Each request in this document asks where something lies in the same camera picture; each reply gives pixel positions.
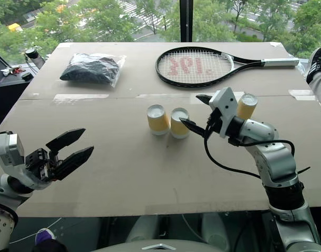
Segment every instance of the tape strip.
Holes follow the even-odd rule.
[[[283,47],[283,44],[280,43],[280,42],[270,42],[270,45],[273,46],[273,47]]]
[[[54,96],[53,103],[55,104],[70,104],[79,100],[93,100],[107,98],[108,94],[78,94],[78,93],[58,93]]]
[[[183,93],[142,93],[136,98],[186,98],[187,94]]]
[[[73,43],[60,43],[56,48],[70,47]]]
[[[288,91],[289,94],[297,101],[315,101],[317,100],[310,89],[292,89]]]

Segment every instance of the black shoe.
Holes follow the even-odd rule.
[[[316,72],[321,71],[321,47],[314,50],[309,61],[308,69],[306,71],[306,82],[310,83]]]

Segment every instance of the racket strings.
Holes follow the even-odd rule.
[[[228,56],[201,49],[172,51],[158,62],[164,77],[189,84],[213,81],[228,74],[232,67]]]

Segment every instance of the yellow paper cup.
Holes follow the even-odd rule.
[[[171,113],[171,134],[175,138],[186,138],[190,130],[180,121],[179,118],[188,119],[189,115],[186,109],[176,108]]]
[[[250,93],[242,95],[239,104],[237,105],[237,116],[246,120],[251,117],[256,108],[258,99]]]
[[[148,121],[154,135],[164,135],[170,129],[169,119],[162,105],[155,104],[148,108]]]

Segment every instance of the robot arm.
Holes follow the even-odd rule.
[[[199,95],[197,98],[213,110],[207,127],[203,129],[189,119],[181,121],[205,141],[216,132],[222,138],[229,137],[230,144],[244,146],[249,151],[256,162],[284,249],[308,242],[312,251],[321,251],[318,231],[303,198],[304,186],[296,172],[294,150],[290,152],[280,142],[283,140],[278,140],[277,130],[268,123],[237,117],[237,102],[231,88],[223,88],[212,97]]]
[[[59,150],[78,140],[84,131],[67,131],[46,144],[49,153],[40,148],[26,158],[17,134],[0,133],[0,166],[5,172],[0,177],[0,250],[8,247],[18,221],[17,208],[32,196],[33,191],[48,187],[52,181],[63,180],[88,160],[93,146],[64,160],[57,156]]]

